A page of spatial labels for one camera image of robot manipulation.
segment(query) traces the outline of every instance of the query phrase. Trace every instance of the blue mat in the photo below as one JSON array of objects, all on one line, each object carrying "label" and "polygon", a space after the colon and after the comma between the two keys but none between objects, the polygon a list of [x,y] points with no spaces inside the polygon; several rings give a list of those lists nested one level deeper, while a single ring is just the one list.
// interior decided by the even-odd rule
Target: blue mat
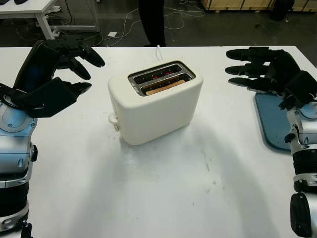
[{"label": "blue mat", "polygon": [[282,100],[272,93],[257,93],[255,99],[267,143],[276,149],[290,151],[289,144],[284,142],[284,137],[289,134],[290,124],[286,110],[278,107]]}]

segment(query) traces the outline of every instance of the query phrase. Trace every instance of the wooden crate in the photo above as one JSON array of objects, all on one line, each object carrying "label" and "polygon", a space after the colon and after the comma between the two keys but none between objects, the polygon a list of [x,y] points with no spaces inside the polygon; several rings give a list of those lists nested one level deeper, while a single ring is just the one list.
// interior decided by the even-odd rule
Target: wooden crate
[{"label": "wooden crate", "polygon": [[267,10],[273,0],[245,0],[241,10]]},{"label": "wooden crate", "polygon": [[303,11],[317,12],[317,0],[309,0]]},{"label": "wooden crate", "polygon": [[210,1],[211,0],[201,0],[202,5],[204,6],[206,10],[209,10]]},{"label": "wooden crate", "polygon": [[209,10],[240,10],[243,0],[212,0]]},{"label": "wooden crate", "polygon": [[306,3],[307,0],[295,0],[292,11],[302,11]]},{"label": "wooden crate", "polygon": [[[201,0],[206,10],[270,10],[275,0]],[[317,0],[295,0],[292,11],[317,12]]]}]

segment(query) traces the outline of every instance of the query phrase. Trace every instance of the toaster slot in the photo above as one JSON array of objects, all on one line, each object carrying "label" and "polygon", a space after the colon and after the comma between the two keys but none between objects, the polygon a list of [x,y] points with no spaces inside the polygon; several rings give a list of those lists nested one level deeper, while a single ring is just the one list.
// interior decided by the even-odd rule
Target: toaster slot
[{"label": "toaster slot", "polygon": [[178,76],[167,78],[162,81],[142,87],[141,91],[144,95],[149,96],[149,95],[164,91],[166,89],[175,87],[189,80],[191,80],[191,77],[188,74],[183,73]]},{"label": "toaster slot", "polygon": [[167,66],[164,68],[161,68],[159,70],[155,70],[153,72],[149,72],[140,76],[137,76],[134,78],[134,82],[136,84],[142,84],[142,83],[146,83],[152,80],[156,80],[156,79],[160,79],[162,77],[165,77],[167,75],[171,75],[177,72],[180,72],[182,70],[182,68],[177,65],[171,65],[171,66]]},{"label": "toaster slot", "polygon": [[142,97],[166,90],[195,78],[195,74],[180,61],[158,65],[128,76],[131,86]]}]

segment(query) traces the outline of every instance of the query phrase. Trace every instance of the gray floor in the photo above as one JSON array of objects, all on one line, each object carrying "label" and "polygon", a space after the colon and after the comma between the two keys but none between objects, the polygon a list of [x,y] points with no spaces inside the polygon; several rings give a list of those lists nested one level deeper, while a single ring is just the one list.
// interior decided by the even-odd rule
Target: gray floor
[{"label": "gray floor", "polygon": [[[68,0],[70,10],[76,18],[76,24],[93,24],[93,18],[87,8],[86,0]],[[123,24],[127,13],[137,8],[137,0],[101,0],[95,3],[99,25],[103,31],[104,38],[110,31],[123,33]],[[178,0],[166,0],[165,6],[176,9],[198,11],[189,5],[180,5]],[[69,18],[65,3],[59,0],[58,5],[62,11],[56,13],[58,16]],[[166,9],[165,14],[175,12]],[[201,16],[199,12],[189,13]],[[125,27],[127,32],[131,24],[138,21],[139,15],[135,11],[129,15]],[[43,35],[36,28],[34,21],[25,19],[7,19],[0,24],[0,47],[24,47],[32,46],[37,38],[37,33]],[[207,12],[205,16],[192,17],[183,15],[185,26],[182,29],[165,29],[166,43],[169,47],[180,46],[263,46],[263,45],[295,45],[316,66],[317,65],[317,21],[314,13],[289,13],[281,22],[269,19],[269,13],[261,12],[222,12],[220,14]],[[50,24],[61,24],[58,17],[54,17]],[[165,26],[179,28],[183,25],[180,14],[172,14],[165,18]],[[93,36],[94,33],[84,33],[85,38]],[[100,36],[87,41],[90,45],[97,43]],[[101,47],[112,45],[118,39],[106,40],[100,44]],[[141,47],[148,44],[140,22],[134,24],[131,33],[123,38],[115,46],[117,47]]]}]

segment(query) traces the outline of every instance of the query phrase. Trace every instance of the desk leg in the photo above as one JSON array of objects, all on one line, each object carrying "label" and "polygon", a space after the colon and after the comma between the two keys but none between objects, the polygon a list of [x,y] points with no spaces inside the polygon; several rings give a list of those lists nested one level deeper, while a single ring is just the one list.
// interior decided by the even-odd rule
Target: desk leg
[{"label": "desk leg", "polygon": [[39,22],[39,25],[44,33],[44,36],[47,40],[51,39],[51,40],[54,40],[54,35],[51,31],[51,28],[48,24],[48,21],[46,20],[45,18],[45,15],[41,14],[41,13],[36,13],[35,14],[36,16],[36,19],[38,20]]}]

